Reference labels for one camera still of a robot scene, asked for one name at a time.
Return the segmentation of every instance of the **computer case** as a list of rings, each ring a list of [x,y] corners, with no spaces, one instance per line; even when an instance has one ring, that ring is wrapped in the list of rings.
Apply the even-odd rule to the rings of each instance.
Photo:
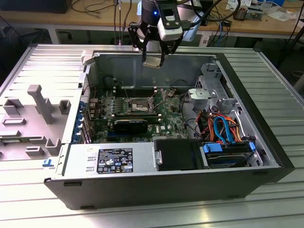
[[[2,11],[66,13],[73,0],[0,0]]]

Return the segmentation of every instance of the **metal bracket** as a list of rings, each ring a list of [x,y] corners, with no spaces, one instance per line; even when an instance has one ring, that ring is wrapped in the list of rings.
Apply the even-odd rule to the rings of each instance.
[[[157,165],[162,164],[162,152],[161,151],[155,151],[155,162]]]

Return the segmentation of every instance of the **motherboard chip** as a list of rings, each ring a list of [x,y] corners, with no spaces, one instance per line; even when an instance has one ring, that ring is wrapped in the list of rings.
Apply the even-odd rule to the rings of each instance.
[[[132,111],[149,111],[149,102],[147,99],[132,99],[131,100]]]

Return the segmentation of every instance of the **workbench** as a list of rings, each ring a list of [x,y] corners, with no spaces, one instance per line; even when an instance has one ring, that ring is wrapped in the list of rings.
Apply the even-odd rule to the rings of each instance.
[[[0,105],[22,99],[32,83],[52,85],[52,103],[73,100],[93,50],[132,51],[131,46],[38,45],[29,47],[0,88]],[[43,184],[55,172],[43,160],[0,162],[1,227],[302,227],[304,222],[304,100],[260,52],[250,48],[180,47],[177,53],[223,53],[296,169],[244,199],[96,210],[69,210]]]
[[[86,5],[100,3],[99,0],[85,0]],[[222,15],[227,15],[230,11],[224,11],[227,0],[219,4],[218,10]],[[301,7],[302,1],[285,2],[284,7]],[[100,9],[113,4],[113,1],[106,0],[102,5],[92,6],[91,10]],[[74,8],[84,10],[81,2],[75,4]],[[122,3],[122,23],[128,11],[129,3]],[[53,44],[59,44],[56,30],[57,29],[76,29],[76,30],[103,30],[114,31],[114,7],[108,7],[100,11],[100,18],[97,18],[86,13],[76,12],[69,9],[66,14],[54,13],[37,13],[37,12],[11,12],[0,11],[1,16],[12,24],[14,27],[38,28],[47,29],[49,31]],[[140,16],[136,15],[137,3],[133,3],[131,12],[127,19],[127,25],[131,21],[139,22]],[[116,14],[116,27],[119,30],[119,13]],[[295,20],[281,22],[267,15],[264,15],[261,21],[244,20],[237,21],[231,17],[231,31],[229,36],[236,37],[256,37],[256,38],[289,38],[295,27]],[[211,35],[214,35],[218,30],[215,22],[209,22],[207,26],[201,26],[198,34],[202,35],[200,46],[205,46]]]

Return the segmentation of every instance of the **wooden table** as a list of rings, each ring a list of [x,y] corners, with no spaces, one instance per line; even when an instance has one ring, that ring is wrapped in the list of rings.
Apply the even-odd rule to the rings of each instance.
[[[229,14],[230,11],[224,11],[226,5],[219,4],[219,11],[222,15]],[[100,0],[85,0],[86,5],[100,3]],[[112,5],[113,1],[106,0],[102,5],[92,6],[90,10],[100,9],[102,7]],[[284,7],[300,7],[302,1],[286,2]],[[84,6],[82,2],[75,4],[74,8],[83,11]],[[129,3],[122,3],[122,21],[128,11]],[[127,25],[131,21],[139,22],[140,16],[136,15],[137,3],[132,4],[131,12],[127,19]],[[58,44],[56,29],[77,29],[77,30],[114,30],[114,7],[108,7],[100,11],[99,18],[96,16],[88,15],[86,13],[76,12],[69,9],[66,14],[53,14],[53,13],[36,13],[36,12],[14,12],[14,11],[0,11],[0,15],[11,23],[14,27],[27,27],[27,28],[42,28],[48,29],[53,44]],[[267,15],[263,16],[261,21],[245,20],[237,21],[230,18],[232,21],[230,36],[240,37],[257,37],[257,38],[289,38],[294,27],[295,21],[288,20],[285,22],[278,21]],[[116,26],[119,25],[118,13],[116,15]],[[218,30],[218,26],[214,22],[209,22],[207,26],[201,26],[198,34],[202,35],[201,45],[206,43],[209,38]]]

